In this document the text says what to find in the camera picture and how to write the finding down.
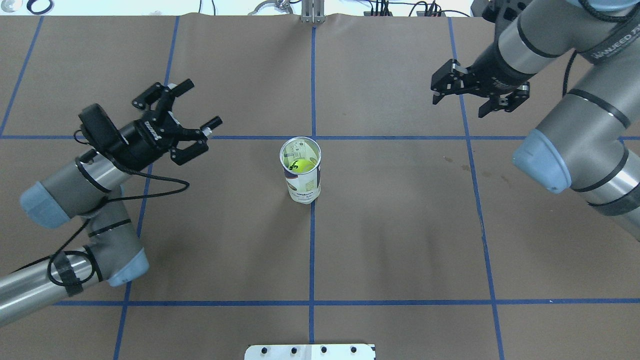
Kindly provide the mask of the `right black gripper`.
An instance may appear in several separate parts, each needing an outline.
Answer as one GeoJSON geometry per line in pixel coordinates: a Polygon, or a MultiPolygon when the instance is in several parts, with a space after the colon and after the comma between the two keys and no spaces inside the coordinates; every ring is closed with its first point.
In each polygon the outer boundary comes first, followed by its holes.
{"type": "Polygon", "coordinates": [[[525,84],[530,79],[529,73],[518,71],[506,62],[498,43],[494,42],[471,66],[464,67],[457,59],[449,59],[435,71],[430,79],[432,104],[438,105],[448,95],[470,92],[488,98],[478,108],[478,118],[491,112],[511,113],[530,98],[530,84],[525,84]]]}

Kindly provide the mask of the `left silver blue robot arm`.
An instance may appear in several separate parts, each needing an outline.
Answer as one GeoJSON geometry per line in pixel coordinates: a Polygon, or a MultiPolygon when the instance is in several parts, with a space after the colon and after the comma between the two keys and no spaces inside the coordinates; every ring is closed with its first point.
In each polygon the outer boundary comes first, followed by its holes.
{"type": "Polygon", "coordinates": [[[99,104],[78,114],[87,151],[23,192],[20,205],[41,227],[59,228],[74,218],[82,220],[81,226],[52,254],[1,278],[2,326],[100,282],[119,287],[149,270],[146,250],[124,203],[189,188],[185,180],[145,169],[164,155],[183,166],[208,151],[208,137],[222,119],[215,116],[190,129],[173,113],[175,100],[194,86],[190,79],[151,84],[131,101],[139,118],[120,129],[99,104]]]}

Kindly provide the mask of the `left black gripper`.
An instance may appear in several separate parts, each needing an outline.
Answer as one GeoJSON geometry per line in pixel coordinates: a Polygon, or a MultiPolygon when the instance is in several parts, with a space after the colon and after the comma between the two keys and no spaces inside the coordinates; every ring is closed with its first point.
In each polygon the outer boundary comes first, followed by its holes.
{"type": "Polygon", "coordinates": [[[175,99],[193,88],[191,79],[173,86],[156,82],[135,96],[131,105],[144,115],[119,130],[123,143],[113,150],[112,158],[125,168],[141,171],[169,150],[178,166],[207,152],[209,136],[222,125],[222,118],[215,116],[197,129],[185,129],[169,112],[175,99]]]}

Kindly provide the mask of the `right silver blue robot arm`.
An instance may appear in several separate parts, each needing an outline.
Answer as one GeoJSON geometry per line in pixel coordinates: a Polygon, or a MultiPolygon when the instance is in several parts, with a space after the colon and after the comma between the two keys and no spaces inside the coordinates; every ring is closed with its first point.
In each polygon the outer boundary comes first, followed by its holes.
{"type": "Polygon", "coordinates": [[[512,112],[530,79],[569,51],[590,69],[515,150],[512,162],[554,194],[578,193],[599,214],[639,237],[639,156],[620,140],[639,121],[639,2],[526,0],[508,22],[494,18],[493,43],[469,67],[448,60],[432,75],[445,96],[486,99],[478,110],[512,112]]]}

